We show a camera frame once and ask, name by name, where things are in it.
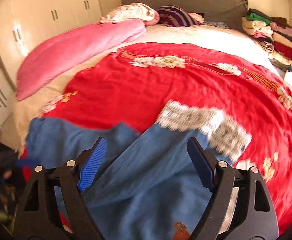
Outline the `blue denim pants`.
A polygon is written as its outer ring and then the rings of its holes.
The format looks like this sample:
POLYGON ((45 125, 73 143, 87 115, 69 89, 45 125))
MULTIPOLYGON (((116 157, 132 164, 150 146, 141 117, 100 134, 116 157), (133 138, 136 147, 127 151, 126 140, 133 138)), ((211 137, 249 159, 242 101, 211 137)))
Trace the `blue denim pants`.
POLYGON ((143 133, 125 124, 84 129, 56 118, 34 118, 28 157, 55 168, 90 149, 99 137, 107 154, 83 199, 106 239, 172 239, 173 225, 193 230, 211 193, 187 153, 195 137, 218 160, 235 163, 252 136, 223 110, 169 101, 143 133))

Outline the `red floral bedspread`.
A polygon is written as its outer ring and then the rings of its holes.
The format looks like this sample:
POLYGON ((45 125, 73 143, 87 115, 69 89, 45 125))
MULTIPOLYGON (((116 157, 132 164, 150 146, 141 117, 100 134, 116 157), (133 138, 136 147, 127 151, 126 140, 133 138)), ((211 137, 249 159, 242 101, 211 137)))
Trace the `red floral bedspread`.
MULTIPOLYGON (((256 167, 269 191, 279 235, 292 228, 292 91, 274 73, 241 57, 194 44, 136 43, 78 72, 36 118, 84 129, 125 124, 139 133, 169 101, 223 110, 252 139, 232 167, 256 167)), ((191 231, 176 222, 172 239, 191 231)))

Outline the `cream bed sheet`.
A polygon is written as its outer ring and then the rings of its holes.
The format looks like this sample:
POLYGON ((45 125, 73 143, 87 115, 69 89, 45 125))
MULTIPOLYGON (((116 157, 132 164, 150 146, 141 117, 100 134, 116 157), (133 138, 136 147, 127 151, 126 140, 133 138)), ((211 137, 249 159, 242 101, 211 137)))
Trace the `cream bed sheet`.
POLYGON ((146 27, 146 30, 146 34, 138 39, 103 51, 64 72, 27 99, 22 101, 15 99, 13 103, 13 117, 16 132, 21 143, 24 143, 30 121, 41 115, 40 109, 46 103, 49 103, 62 94, 66 85, 77 72, 86 68, 95 67, 95 65, 109 53, 134 43, 191 43, 202 48, 214 49, 230 55, 239 56, 251 63, 267 68, 280 79, 283 79, 282 72, 271 64, 267 53, 251 38, 237 30, 221 29, 205 25, 198 27, 169 28, 160 24, 146 27))

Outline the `pink quilt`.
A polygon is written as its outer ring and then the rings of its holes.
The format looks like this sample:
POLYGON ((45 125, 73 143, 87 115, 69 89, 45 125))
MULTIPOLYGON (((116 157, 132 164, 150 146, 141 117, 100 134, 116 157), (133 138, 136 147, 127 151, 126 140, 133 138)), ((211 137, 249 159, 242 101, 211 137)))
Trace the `pink quilt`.
POLYGON ((39 44, 17 72, 16 97, 22 101, 57 76, 91 57, 145 34, 142 20, 96 23, 70 30, 39 44))

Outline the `stack of folded clothes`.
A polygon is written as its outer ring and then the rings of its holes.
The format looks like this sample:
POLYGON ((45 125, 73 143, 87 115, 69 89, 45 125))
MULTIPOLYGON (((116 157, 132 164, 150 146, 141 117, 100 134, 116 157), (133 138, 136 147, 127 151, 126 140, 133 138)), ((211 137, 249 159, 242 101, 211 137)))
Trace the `stack of folded clothes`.
POLYGON ((280 75, 292 82, 292 25, 287 19, 249 9, 242 17, 242 28, 267 53, 280 75))

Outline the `cream wardrobe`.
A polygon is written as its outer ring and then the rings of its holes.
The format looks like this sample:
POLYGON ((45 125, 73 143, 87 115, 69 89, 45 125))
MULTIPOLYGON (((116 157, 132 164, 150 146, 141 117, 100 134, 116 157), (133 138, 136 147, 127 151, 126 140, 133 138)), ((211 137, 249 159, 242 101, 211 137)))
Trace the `cream wardrobe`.
POLYGON ((0 0, 0 63, 11 86, 36 46, 101 16, 99 0, 0 0))

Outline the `grey headboard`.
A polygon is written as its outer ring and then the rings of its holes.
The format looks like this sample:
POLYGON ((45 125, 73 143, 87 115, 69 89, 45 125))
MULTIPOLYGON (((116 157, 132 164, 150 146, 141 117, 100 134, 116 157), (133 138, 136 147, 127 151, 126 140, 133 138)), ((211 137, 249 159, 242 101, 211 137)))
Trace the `grey headboard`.
POLYGON ((206 21, 223 22, 243 32, 242 18, 247 14, 249 0, 121 0, 122 5, 136 2, 155 10, 164 5, 176 5, 186 12, 203 13, 206 21))

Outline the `purple striped pillow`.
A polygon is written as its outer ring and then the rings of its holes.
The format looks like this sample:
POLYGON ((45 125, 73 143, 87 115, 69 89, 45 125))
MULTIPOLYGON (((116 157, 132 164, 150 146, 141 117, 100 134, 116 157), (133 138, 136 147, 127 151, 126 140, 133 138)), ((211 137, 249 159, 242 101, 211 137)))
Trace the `purple striped pillow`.
POLYGON ((198 14, 188 13, 175 5, 164 5, 157 10, 159 23, 167 27, 190 27, 202 25, 203 17, 198 14))

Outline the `floral pillow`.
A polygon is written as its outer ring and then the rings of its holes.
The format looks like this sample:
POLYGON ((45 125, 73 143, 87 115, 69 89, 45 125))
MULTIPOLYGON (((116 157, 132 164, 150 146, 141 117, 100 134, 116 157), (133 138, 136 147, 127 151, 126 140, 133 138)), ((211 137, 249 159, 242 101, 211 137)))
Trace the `floral pillow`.
POLYGON ((143 3, 131 3, 113 9, 100 19, 100 23, 119 23, 127 20, 142 20, 145 26, 158 24, 160 16, 158 12, 143 3))

